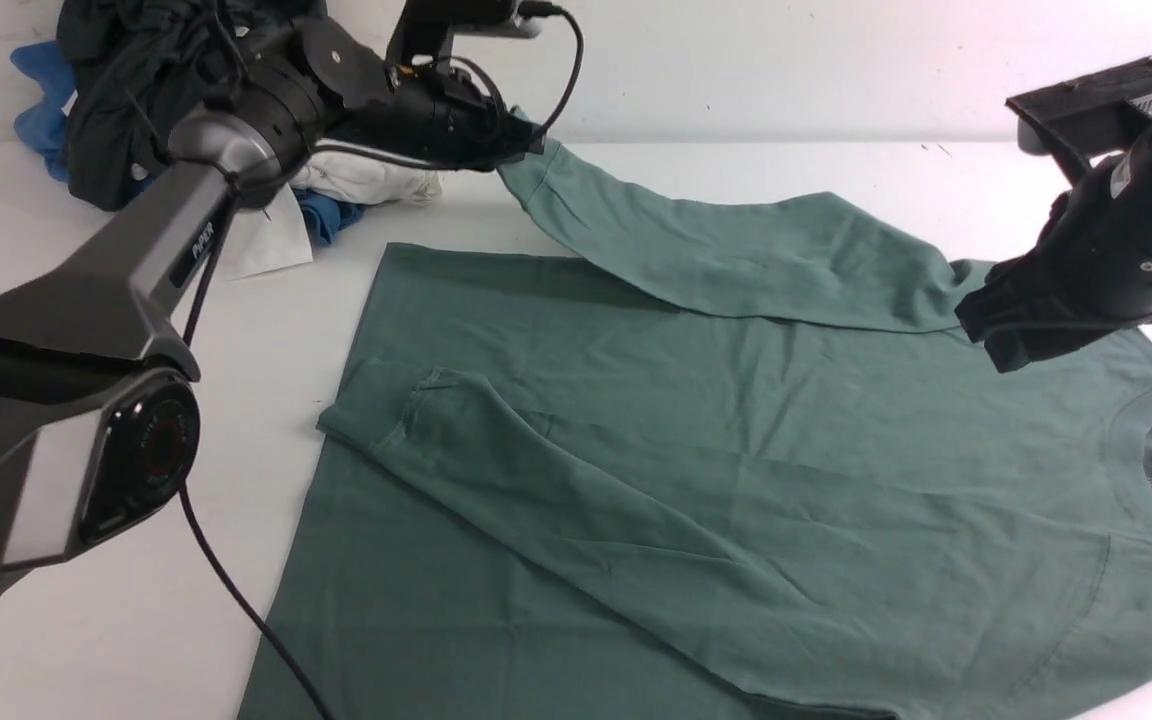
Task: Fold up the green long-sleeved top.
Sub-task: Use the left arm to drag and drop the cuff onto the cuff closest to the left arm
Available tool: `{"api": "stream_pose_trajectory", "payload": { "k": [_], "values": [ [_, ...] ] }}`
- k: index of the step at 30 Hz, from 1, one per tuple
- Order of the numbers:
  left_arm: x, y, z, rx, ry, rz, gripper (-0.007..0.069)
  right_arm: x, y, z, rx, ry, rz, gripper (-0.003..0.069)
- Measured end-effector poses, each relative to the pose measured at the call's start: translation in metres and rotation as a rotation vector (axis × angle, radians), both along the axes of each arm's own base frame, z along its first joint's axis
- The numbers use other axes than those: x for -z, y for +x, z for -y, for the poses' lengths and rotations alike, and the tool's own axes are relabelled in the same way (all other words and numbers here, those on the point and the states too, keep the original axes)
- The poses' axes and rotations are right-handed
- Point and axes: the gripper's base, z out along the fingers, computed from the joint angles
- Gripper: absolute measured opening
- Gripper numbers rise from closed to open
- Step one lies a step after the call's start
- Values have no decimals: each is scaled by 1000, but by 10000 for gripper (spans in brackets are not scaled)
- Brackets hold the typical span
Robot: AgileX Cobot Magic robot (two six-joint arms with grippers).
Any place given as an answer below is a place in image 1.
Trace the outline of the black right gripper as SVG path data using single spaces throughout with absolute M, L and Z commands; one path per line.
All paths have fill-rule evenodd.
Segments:
M 1137 318 L 1137 274 L 1115 253 L 1032 250 L 991 270 L 956 318 L 996 372 L 1079 353 Z

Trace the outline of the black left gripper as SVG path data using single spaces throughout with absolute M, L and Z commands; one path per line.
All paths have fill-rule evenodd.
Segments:
M 442 170 L 492 172 L 540 154 L 545 131 L 476 70 L 389 70 L 388 94 L 356 111 L 356 143 Z

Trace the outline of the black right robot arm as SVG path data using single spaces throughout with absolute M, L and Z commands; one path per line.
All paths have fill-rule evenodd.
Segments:
M 1032 250 L 961 301 L 996 372 L 1152 325 L 1152 56 L 1011 96 L 1018 145 L 1070 183 Z

